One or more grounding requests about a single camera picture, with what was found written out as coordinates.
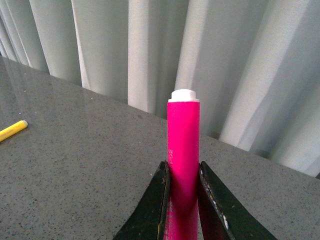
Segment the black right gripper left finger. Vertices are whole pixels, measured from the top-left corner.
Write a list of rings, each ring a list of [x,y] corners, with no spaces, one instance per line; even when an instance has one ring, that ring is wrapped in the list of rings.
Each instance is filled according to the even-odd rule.
[[[160,162],[137,207],[113,237],[115,240],[162,240],[165,237],[171,174]]]

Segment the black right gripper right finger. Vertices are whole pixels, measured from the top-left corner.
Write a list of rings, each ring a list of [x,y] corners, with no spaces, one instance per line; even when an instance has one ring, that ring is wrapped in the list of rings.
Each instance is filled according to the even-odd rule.
[[[198,211],[205,240],[275,240],[209,165],[199,164]]]

